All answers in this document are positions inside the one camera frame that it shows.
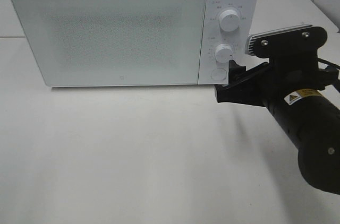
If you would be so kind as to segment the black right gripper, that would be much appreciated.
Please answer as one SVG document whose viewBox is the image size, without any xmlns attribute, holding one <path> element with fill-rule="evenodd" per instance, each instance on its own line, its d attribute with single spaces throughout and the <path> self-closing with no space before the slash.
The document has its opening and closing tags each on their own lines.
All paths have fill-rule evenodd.
<svg viewBox="0 0 340 224">
<path fill-rule="evenodd" d="M 215 98 L 218 103 L 266 106 L 269 110 L 280 105 L 288 108 L 323 98 L 320 91 L 329 85 L 338 90 L 338 77 L 339 66 L 320 59 L 317 51 L 270 58 L 269 63 L 249 70 L 231 60 L 228 85 L 215 84 Z"/>
</svg>

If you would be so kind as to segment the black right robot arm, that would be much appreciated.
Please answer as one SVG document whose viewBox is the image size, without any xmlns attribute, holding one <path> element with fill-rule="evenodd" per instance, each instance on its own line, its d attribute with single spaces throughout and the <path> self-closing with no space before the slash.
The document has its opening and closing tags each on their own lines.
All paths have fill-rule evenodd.
<svg viewBox="0 0 340 224">
<path fill-rule="evenodd" d="M 229 84 L 217 85 L 218 102 L 267 108 L 298 151 L 298 167 L 314 188 L 339 193 L 339 109 L 322 95 L 339 71 L 320 69 L 316 51 L 270 53 L 247 70 L 230 61 Z"/>
</svg>

